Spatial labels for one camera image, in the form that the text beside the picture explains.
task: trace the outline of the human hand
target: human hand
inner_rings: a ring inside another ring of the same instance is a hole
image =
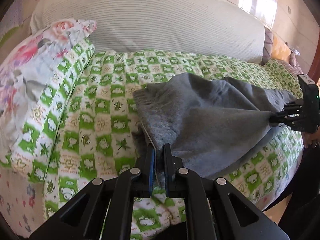
[[[318,130],[315,133],[305,133],[302,132],[302,140],[303,140],[303,146],[305,148],[308,148],[309,145],[312,145],[313,148],[316,147],[316,141],[320,142],[320,129],[318,128]]]

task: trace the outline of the tiled wall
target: tiled wall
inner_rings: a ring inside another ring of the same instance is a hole
[[[291,48],[296,49],[300,53],[297,61],[308,73],[316,53],[319,25],[302,0],[228,1],[260,19]]]

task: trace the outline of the green checkered blanket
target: green checkered blanket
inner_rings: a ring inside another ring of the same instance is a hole
[[[96,53],[80,76],[60,123],[45,179],[47,217],[93,178],[111,179],[134,166],[138,153],[131,133],[137,131],[139,118],[132,93],[184,72],[208,80],[231,76],[302,96],[298,81],[276,60],[260,66],[225,56],[161,50]],[[285,127],[225,178],[252,202],[264,200],[268,205],[284,189],[301,149],[300,133]],[[183,199],[169,199],[164,189],[155,187],[152,198],[135,200],[131,239],[145,239],[184,220]]]

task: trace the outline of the silver screw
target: silver screw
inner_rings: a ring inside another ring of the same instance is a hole
[[[227,181],[226,181],[226,179],[225,178],[217,178],[217,183],[219,184],[219,185],[226,185],[226,183],[227,183]]]
[[[179,172],[180,174],[187,174],[187,173],[189,172],[189,170],[186,169],[186,168],[180,168],[180,169],[178,170],[178,172]]]
[[[140,172],[139,168],[134,167],[134,168],[130,169],[130,173],[132,173],[132,174],[138,174],[139,172]]]
[[[95,178],[95,179],[93,179],[93,181],[92,181],[92,184],[95,185],[95,186],[98,186],[98,185],[100,185],[101,183],[102,183],[102,179],[100,179],[100,178]]]

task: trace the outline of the gray fabric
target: gray fabric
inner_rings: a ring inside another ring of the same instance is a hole
[[[272,112],[295,100],[285,90],[267,90],[233,78],[208,81],[189,73],[167,83],[148,84],[133,96],[145,132],[156,147],[161,185],[163,144],[171,144],[172,154],[185,167],[214,178],[246,153],[261,150],[280,129],[268,122]]]
[[[273,46],[273,33],[267,27],[264,27],[265,38],[263,44],[263,53],[261,65],[265,65],[271,59],[272,46]]]

